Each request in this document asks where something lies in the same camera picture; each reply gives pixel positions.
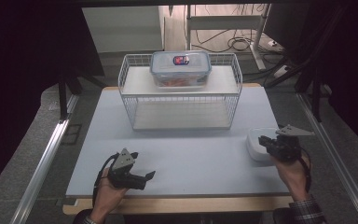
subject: hand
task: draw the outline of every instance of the hand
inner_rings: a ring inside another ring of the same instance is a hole
[[[96,223],[103,223],[106,216],[115,210],[123,199],[128,189],[116,189],[107,179],[109,168],[103,170],[103,175],[98,186],[98,193],[95,199],[95,205],[89,218]]]
[[[290,194],[295,202],[305,201],[310,198],[306,192],[307,178],[304,167],[299,161],[282,162],[271,156],[272,161],[278,169],[278,174],[289,189]],[[310,167],[310,161],[302,157],[304,162]]]

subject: transparent plastic container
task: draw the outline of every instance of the transparent plastic container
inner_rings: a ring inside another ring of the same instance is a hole
[[[155,52],[150,64],[160,88],[202,87],[211,70],[209,55],[200,50]]]

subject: plaid shirt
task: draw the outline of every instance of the plaid shirt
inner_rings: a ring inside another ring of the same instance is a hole
[[[311,198],[302,202],[289,203],[296,224],[325,224],[324,214],[316,201]]]

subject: wire rack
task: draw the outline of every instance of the wire rack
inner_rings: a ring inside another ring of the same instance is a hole
[[[124,57],[118,88],[133,130],[229,129],[241,95],[233,53],[210,54],[204,87],[159,89],[149,72],[151,54]]]

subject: logo on lid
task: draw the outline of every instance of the logo on lid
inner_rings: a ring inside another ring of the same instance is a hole
[[[187,56],[175,56],[173,57],[173,63],[175,65],[186,65],[190,62],[190,59]]]

